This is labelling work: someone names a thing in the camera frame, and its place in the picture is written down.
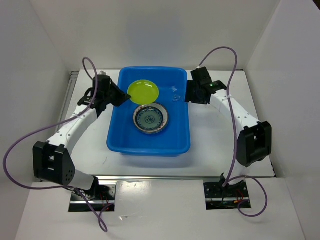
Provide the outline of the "green plastic plate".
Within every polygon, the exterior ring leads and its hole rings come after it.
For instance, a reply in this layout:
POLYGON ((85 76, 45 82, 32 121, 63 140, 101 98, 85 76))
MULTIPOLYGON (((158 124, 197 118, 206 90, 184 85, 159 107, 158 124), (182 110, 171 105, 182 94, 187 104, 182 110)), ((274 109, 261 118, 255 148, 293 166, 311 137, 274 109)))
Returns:
POLYGON ((127 89, 130 100, 137 105, 148 105, 154 103, 159 95, 159 88, 150 80, 140 79, 134 81, 127 89))

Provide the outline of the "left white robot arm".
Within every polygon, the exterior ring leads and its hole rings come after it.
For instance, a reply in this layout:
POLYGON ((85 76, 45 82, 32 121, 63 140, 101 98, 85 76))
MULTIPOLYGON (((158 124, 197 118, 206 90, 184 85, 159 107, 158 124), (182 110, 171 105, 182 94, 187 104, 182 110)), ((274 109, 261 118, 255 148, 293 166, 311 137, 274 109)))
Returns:
POLYGON ((76 188, 89 200, 100 194, 99 180, 96 176, 76 169, 71 154, 85 131, 111 104, 119 107, 131 96, 123 92, 112 79, 98 74, 67 123, 47 141, 38 141, 32 149, 33 173, 40 180, 76 188))

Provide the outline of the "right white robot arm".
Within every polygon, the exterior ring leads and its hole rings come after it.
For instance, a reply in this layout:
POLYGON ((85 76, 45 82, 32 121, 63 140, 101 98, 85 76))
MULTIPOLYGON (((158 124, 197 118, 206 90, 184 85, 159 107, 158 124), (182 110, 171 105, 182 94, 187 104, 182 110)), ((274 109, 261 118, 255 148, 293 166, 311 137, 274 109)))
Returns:
POLYGON ((191 71, 187 82, 185 102, 213 105, 233 127, 234 154, 229 170, 220 176, 219 191, 232 196, 248 174, 251 165, 263 161, 272 152, 272 126, 261 122, 246 111, 229 93, 220 80, 212 81, 206 67, 191 71))

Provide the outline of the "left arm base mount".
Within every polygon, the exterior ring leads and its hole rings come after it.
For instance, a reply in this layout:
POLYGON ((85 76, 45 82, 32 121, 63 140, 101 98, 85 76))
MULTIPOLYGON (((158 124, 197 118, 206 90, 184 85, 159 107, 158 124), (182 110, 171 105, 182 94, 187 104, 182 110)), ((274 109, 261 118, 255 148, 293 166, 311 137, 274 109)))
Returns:
MULTIPOLYGON (((116 200, 117 183, 115 181, 103 182, 99 185, 95 195, 88 195, 81 191, 93 209, 97 212, 114 212, 116 200)), ((91 209, 87 205, 84 198, 76 191, 71 192, 69 201, 69 213, 90 212, 91 209)))

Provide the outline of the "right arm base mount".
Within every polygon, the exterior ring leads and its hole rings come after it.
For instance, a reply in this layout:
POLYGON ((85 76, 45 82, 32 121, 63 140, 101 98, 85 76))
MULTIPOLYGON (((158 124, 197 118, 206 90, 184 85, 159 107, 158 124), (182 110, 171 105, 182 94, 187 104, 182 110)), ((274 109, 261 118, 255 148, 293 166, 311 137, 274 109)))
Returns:
POLYGON ((204 182, 206 210, 250 209, 250 197, 247 184, 241 181, 236 186, 222 188, 220 182, 204 182))

